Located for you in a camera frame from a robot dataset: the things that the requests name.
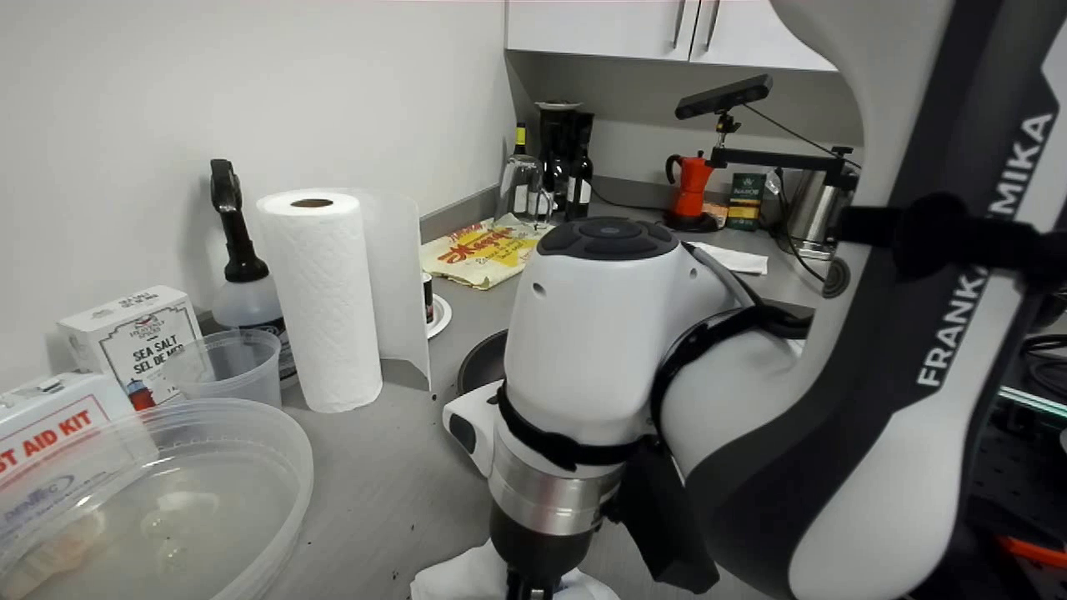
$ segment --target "cabinet door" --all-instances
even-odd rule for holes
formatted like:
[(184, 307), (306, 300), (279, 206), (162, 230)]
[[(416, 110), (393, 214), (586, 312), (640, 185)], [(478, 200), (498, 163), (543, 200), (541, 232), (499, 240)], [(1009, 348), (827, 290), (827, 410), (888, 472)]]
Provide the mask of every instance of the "cabinet door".
[(701, 0), (510, 0), (507, 51), (691, 60)]
[(770, 0), (701, 0), (695, 63), (835, 71), (779, 23)]

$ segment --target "white box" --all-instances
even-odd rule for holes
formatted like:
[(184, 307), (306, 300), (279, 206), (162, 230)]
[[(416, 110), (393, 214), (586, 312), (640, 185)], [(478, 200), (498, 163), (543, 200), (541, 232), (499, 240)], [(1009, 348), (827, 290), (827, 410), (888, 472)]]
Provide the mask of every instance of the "white box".
[(89, 492), (103, 503), (156, 442), (105, 372), (60, 372), (0, 393), (0, 576)]
[(60, 334), (75, 368), (112, 372), (123, 390), (139, 378), (156, 400), (172, 390), (162, 390), (153, 368), (200, 338), (192, 304), (170, 287), (150, 287), (74, 312), (60, 320)]

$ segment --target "cabinet handle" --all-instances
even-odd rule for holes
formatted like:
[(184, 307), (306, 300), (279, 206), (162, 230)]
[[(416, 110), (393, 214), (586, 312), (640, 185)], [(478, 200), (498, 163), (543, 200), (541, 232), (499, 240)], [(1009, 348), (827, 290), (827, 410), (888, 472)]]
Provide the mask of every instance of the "cabinet handle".
[(686, 14), (686, 0), (677, 0), (677, 14), (675, 14), (675, 30), (670, 30), (670, 47), (668, 51), (677, 51), (677, 38), (679, 38), (679, 15)]
[(720, 0), (707, 0), (707, 4), (709, 4), (709, 11), (707, 11), (707, 30), (703, 30), (701, 52), (709, 51), (712, 23), (720, 20)]

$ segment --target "clear plastic bowl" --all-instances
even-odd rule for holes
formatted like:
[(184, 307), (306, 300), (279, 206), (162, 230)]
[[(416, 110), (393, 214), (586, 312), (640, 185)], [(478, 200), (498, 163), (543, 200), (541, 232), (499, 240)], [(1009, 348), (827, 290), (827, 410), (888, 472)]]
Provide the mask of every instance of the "clear plastic bowl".
[(279, 338), (271, 330), (221, 330), (162, 363), (159, 376), (186, 400), (243, 395), (279, 404)]
[(271, 588), (312, 488), (300, 423), (247, 400), (162, 404), (142, 421), (159, 456), (45, 512), (55, 527), (34, 531), (20, 560), (0, 565), (2, 600), (252, 600)]

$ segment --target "kitchen counter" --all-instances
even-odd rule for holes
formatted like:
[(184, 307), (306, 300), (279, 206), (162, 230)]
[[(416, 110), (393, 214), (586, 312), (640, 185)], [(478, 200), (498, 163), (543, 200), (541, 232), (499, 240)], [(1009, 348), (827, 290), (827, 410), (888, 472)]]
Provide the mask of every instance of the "kitchen counter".
[[(768, 275), (746, 284), (788, 304), (809, 307), (815, 287), (763, 232), (723, 230), (701, 236), (733, 251), (770, 257)], [(318, 454), (318, 485), (303, 518), (300, 546), (273, 586), (273, 600), (404, 600), (416, 570), (458, 555), (486, 538), (489, 492), (468, 456), (441, 426), (441, 400), (452, 395), (452, 376), (468, 348), (510, 320), (518, 284), (472, 292), (437, 284), (449, 300), (452, 322), (430, 343), (437, 400), (386, 376), (382, 395), (364, 410), (319, 417), (300, 410), (300, 390), (286, 393)], [(582, 570), (622, 600), (685, 600), (695, 594), (649, 578), (627, 531), (605, 524)], [(731, 574), (709, 600), (763, 600)]]

